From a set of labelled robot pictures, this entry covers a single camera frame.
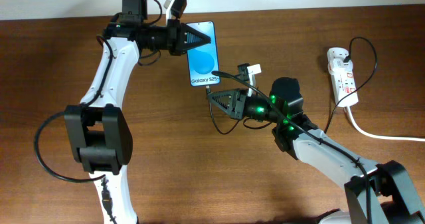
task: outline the white power strip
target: white power strip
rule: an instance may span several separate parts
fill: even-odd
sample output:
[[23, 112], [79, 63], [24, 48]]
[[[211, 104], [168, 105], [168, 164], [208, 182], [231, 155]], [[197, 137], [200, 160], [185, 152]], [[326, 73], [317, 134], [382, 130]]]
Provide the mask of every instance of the white power strip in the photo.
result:
[[[344, 63], [344, 58], [348, 56], [348, 51], [343, 48], [330, 48], [327, 51], [328, 65], [327, 69], [331, 74], [333, 94], [335, 103], [343, 99], [346, 95], [356, 90], [356, 84], [353, 76], [353, 62]], [[359, 102], [357, 93], [346, 97], [338, 107], [352, 106]]]

